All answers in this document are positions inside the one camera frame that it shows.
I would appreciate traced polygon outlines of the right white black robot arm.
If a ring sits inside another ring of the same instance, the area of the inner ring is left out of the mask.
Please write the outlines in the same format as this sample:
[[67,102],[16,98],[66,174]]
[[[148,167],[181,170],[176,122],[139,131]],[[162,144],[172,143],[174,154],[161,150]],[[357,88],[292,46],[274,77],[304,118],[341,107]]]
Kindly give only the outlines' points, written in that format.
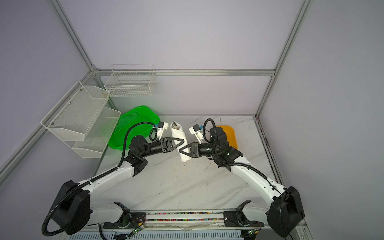
[[305,218],[299,191],[293,186],[287,188],[277,183],[254,167],[243,153],[230,145],[227,134],[223,128],[216,126],[213,119],[207,119],[201,126],[194,125],[189,131],[197,142],[180,148],[180,154],[189,158],[211,158],[218,168],[227,169],[244,180],[266,203],[262,207],[251,201],[243,202],[237,208],[239,218],[246,222],[268,224],[284,239],[290,236]]

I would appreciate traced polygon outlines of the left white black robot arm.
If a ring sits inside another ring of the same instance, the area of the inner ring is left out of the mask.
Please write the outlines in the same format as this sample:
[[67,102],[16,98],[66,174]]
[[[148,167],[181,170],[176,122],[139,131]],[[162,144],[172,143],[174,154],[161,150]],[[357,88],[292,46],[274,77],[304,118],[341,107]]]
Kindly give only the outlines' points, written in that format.
[[41,232],[51,237],[65,232],[73,235],[86,226],[104,223],[116,223],[126,227],[131,223],[131,211],[120,202],[108,205],[94,205],[94,201],[104,192],[118,183],[138,175],[148,164],[146,157],[170,153],[186,143],[185,138],[162,136],[166,123],[152,124],[150,142],[142,135],[129,140],[131,131],[140,126],[137,123],[130,127],[124,137],[123,151],[119,163],[90,179],[75,183],[64,183],[45,217]]

